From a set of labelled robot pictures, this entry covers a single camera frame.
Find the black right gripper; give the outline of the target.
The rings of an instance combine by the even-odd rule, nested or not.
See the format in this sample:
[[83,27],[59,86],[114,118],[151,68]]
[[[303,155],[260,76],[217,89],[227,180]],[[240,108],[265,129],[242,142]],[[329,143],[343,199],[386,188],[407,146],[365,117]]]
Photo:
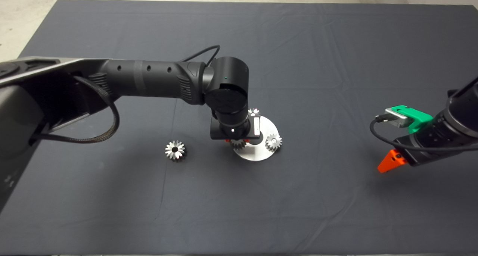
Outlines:
[[[447,126],[444,115],[440,112],[430,123],[411,135],[395,139],[399,144],[421,148],[450,147],[453,141],[449,140],[452,131]],[[379,173],[386,173],[400,166],[420,166],[441,159],[454,156],[454,152],[417,151],[403,148],[390,150],[377,166]]]

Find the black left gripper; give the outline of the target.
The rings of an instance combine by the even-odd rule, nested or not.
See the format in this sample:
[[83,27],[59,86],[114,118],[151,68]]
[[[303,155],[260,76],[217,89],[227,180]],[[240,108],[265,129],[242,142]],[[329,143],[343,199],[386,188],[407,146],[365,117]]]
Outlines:
[[236,126],[228,126],[221,124],[219,120],[212,117],[210,123],[211,139],[224,139],[230,143],[231,140],[244,139],[249,143],[251,139],[259,139],[261,135],[260,117],[248,116],[243,123]]

